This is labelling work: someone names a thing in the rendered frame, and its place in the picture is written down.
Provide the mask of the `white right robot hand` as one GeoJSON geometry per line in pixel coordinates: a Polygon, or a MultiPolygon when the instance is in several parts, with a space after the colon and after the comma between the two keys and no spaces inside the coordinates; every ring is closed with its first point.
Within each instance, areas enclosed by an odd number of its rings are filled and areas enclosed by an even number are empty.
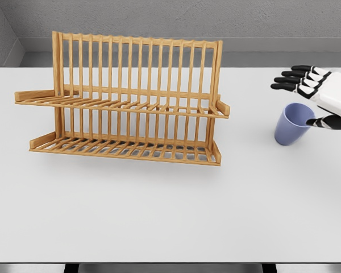
{"type": "Polygon", "coordinates": [[[294,65],[271,84],[272,89],[287,90],[311,100],[331,113],[306,121],[308,126],[341,130],[341,73],[312,65],[294,65]]]}

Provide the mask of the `blue plastic cup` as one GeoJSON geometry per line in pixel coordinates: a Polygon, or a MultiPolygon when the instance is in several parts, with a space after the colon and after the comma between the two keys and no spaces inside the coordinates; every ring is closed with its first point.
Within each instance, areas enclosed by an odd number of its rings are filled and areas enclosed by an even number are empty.
{"type": "Polygon", "coordinates": [[[286,105],[275,129],[275,140],[284,146],[293,144],[310,128],[306,121],[314,118],[314,112],[307,105],[301,103],[286,105]]]}

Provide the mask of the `wooden two-tier dish rack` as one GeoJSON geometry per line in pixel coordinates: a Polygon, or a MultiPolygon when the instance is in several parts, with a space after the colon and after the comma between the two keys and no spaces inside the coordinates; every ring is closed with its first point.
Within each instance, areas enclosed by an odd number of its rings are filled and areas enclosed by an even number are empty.
{"type": "Polygon", "coordinates": [[[35,152],[218,166],[222,41],[53,32],[53,89],[15,93],[50,106],[35,152]]]}

